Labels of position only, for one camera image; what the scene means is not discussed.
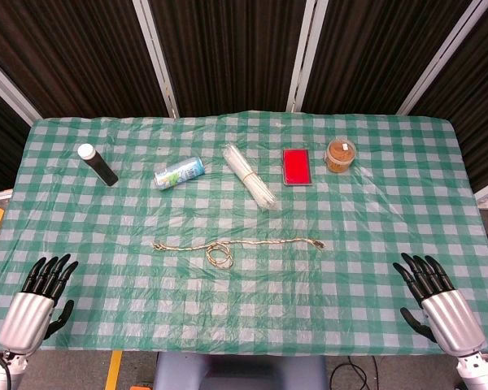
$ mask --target black bottle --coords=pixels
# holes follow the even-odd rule
[[[105,182],[109,187],[114,185],[118,178],[115,173],[110,169],[105,160],[101,157],[101,154],[91,145],[83,144],[78,148],[78,154]]]

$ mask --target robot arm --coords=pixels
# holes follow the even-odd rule
[[[458,359],[457,371],[470,390],[488,390],[488,355],[481,350],[486,338],[463,294],[454,288],[441,264],[430,256],[411,258],[402,253],[412,273],[395,262],[397,272],[407,283],[429,321],[417,321],[407,308],[401,314],[420,335],[438,343],[448,355]]]
[[[65,284],[76,269],[73,262],[63,267],[70,254],[41,258],[34,264],[22,287],[12,300],[0,331],[0,390],[16,390],[27,369],[27,358],[40,347],[43,340],[58,331],[69,319],[74,301],[67,301],[59,318],[50,318],[58,304]]]

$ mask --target table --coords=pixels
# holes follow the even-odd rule
[[[358,149],[341,175],[322,159],[336,136]],[[257,210],[224,163],[228,141],[277,195],[279,211]],[[84,142],[118,173],[114,187],[78,158]],[[309,149],[312,186],[282,184],[281,151],[291,147]],[[154,171],[190,156],[206,175],[155,188]],[[292,236],[326,248],[234,246],[224,271],[203,251],[150,247]],[[439,259],[488,336],[488,243],[454,130],[440,119],[249,111],[38,121],[0,233],[0,326],[31,265],[66,252],[80,265],[59,307],[66,299],[76,307],[44,348],[439,353],[399,315],[407,306],[422,319],[391,266],[400,252]]]

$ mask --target rope coil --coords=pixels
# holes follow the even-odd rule
[[[206,250],[206,258],[216,268],[220,269],[229,269],[233,265],[233,256],[231,254],[231,250],[229,249],[228,245],[232,244],[248,244],[248,245],[280,245],[280,244],[287,244],[291,242],[307,242],[308,244],[314,246],[317,249],[323,249],[325,247],[324,243],[318,240],[313,240],[312,238],[302,238],[302,237],[295,237],[289,238],[285,240],[261,240],[261,241],[249,241],[249,240],[229,240],[229,241],[213,241],[209,244],[199,245],[199,246],[188,246],[188,247],[178,247],[178,246],[167,246],[161,243],[153,243],[152,247],[158,251],[177,251],[177,252],[185,252],[185,251],[192,251],[192,250]],[[225,255],[223,261],[217,261],[211,253],[214,250],[218,250]]]

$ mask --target black wall panel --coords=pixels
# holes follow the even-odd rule
[[[29,126],[0,97],[0,191],[12,189]]]
[[[469,0],[331,0],[302,111],[395,114]]]
[[[411,115],[450,120],[473,190],[488,185],[488,10]]]
[[[285,111],[302,0],[153,0],[181,116]]]
[[[43,117],[168,116],[130,0],[0,0],[0,67]]]

